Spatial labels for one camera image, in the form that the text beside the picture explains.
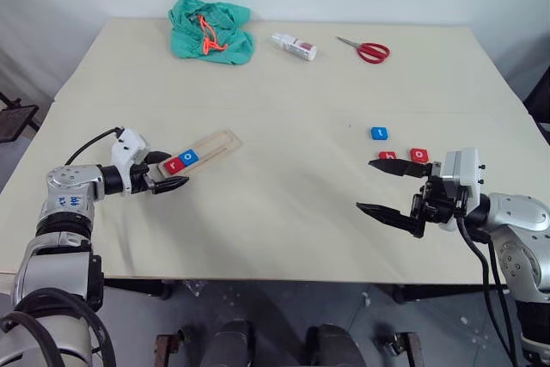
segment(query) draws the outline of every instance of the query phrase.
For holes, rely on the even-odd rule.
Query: beige tabletop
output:
[[[114,19],[56,101],[272,109],[526,113],[468,28],[251,22],[256,52],[244,65],[181,60],[164,19]],[[279,49],[274,32],[319,47],[314,62]],[[335,36],[391,49],[366,64]]]
[[[426,148],[443,160],[448,150],[475,146],[487,164],[485,193],[550,203],[550,149],[467,29],[250,28],[257,52],[232,67],[173,58],[164,21],[111,21],[0,195],[0,272],[16,270],[34,235],[46,172],[115,125],[138,130],[155,150],[177,153],[225,128],[243,146],[172,193],[98,203],[92,241],[109,277],[479,283],[479,263],[457,233],[429,224],[418,240],[355,207],[408,213],[421,185],[368,167],[380,150],[407,158],[412,147]],[[307,63],[262,41],[278,28],[316,42],[318,59]],[[365,64],[339,42],[323,45],[322,34],[333,32],[382,41],[394,54]],[[425,46],[413,53],[417,42]],[[428,72],[423,62],[437,65]],[[380,125],[388,141],[370,138]],[[111,144],[100,141],[77,163],[108,164]]]

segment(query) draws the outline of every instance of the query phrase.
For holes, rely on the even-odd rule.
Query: red tag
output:
[[[411,149],[411,161],[418,163],[427,163],[430,160],[428,151],[421,148]]]
[[[180,158],[176,157],[176,158],[172,158],[170,159],[169,161],[167,161],[165,164],[164,164],[164,168],[168,171],[169,174],[173,175],[173,174],[177,174],[178,172],[180,172],[183,168],[185,168],[186,166],[183,164],[183,162],[181,161]]]
[[[384,150],[378,154],[380,159],[397,159],[397,155],[392,150]]]

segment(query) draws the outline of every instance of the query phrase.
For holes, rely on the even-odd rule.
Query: floor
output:
[[[106,289],[99,314],[113,339],[118,365],[151,367],[156,335],[187,327],[194,340],[181,346],[169,365],[198,366],[197,353],[234,318],[254,324],[257,366],[297,365],[308,328],[323,322],[348,329],[369,367],[408,366],[405,354],[384,357],[374,344],[381,333],[405,331],[419,334],[427,367],[510,365],[481,294],[399,305],[387,286],[373,284],[211,281],[200,286],[193,288],[196,297],[177,285],[166,301]],[[0,309],[8,309],[7,296],[0,297]]]

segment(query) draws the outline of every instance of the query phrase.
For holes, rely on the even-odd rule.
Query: orange cord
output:
[[[224,51],[225,49],[227,49],[228,44],[220,46],[217,43],[216,32],[214,32],[214,29],[212,28],[212,26],[208,24],[204,16],[199,15],[199,23],[200,23],[200,28],[202,29],[203,34],[205,35],[205,38],[203,39],[203,53],[205,55],[208,54],[211,48],[217,51]]]

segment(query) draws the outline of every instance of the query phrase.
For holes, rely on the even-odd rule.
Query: black cable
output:
[[[508,354],[508,358],[512,362],[512,365],[514,367],[517,367],[517,361],[512,357],[510,349],[504,341],[504,337],[502,335],[502,332],[500,331],[500,326],[497,323],[497,319],[495,318],[494,310],[492,308],[491,295],[489,290],[489,264],[487,263],[487,259],[485,258],[485,255],[481,253],[480,249],[476,247],[476,245],[472,241],[472,238],[470,238],[470,235],[466,230],[464,218],[458,217],[456,219],[456,223],[458,225],[458,230],[461,233],[462,238],[464,239],[464,242],[469,246],[469,248],[481,262],[481,269],[483,274],[483,297],[485,298],[485,305],[487,307],[487,312],[489,313],[489,318],[491,318],[491,323],[497,332],[497,336],[500,340],[500,343],[502,344],[502,347],[506,351],[506,354]]]
[[[15,309],[31,309],[31,302],[41,298],[56,298],[60,302],[67,304],[74,309],[94,331],[98,346],[103,359],[103,365],[106,367],[115,367],[116,359],[114,356],[113,342],[103,322],[97,314],[80,298],[57,288],[41,288],[26,295],[15,307]]]
[[[93,139],[90,139],[86,144],[84,144],[83,146],[81,146],[80,148],[78,148],[78,150],[76,150],[76,152],[74,154],[72,154],[72,156],[67,160],[67,162],[65,163],[65,165],[71,165],[72,162],[76,159],[77,156],[79,156],[80,154],[82,154],[89,146],[95,144],[97,141],[99,141],[100,139],[103,139],[104,137],[108,136],[108,135],[111,135],[112,133],[116,133],[117,137],[120,136],[120,134],[124,131],[123,128],[118,128],[118,127],[114,127],[113,129],[109,129],[108,131],[105,131],[103,133],[101,133],[100,135],[98,135],[97,137],[93,138]]]
[[[508,334],[508,347],[510,348],[510,355],[516,360],[517,364],[517,355],[516,355],[516,341],[514,340],[514,330],[512,329],[512,321],[510,318],[510,311],[508,310],[508,303],[504,298],[504,291],[502,283],[500,282],[500,276],[498,275],[497,268],[497,255],[495,254],[495,246],[490,240],[488,242],[489,247],[489,257],[491,259],[491,271],[492,277],[495,280],[495,285],[497,286],[498,300],[500,301],[500,307],[502,309],[502,314],[504,316],[504,324],[506,325],[506,333]]]
[[[61,358],[61,352],[53,340],[53,337],[42,324],[37,322],[33,317],[25,313],[14,311],[5,315],[1,320],[2,330],[7,333],[11,326],[7,326],[6,322],[12,322],[24,327],[36,340],[42,355],[48,367],[64,367],[65,364]]]

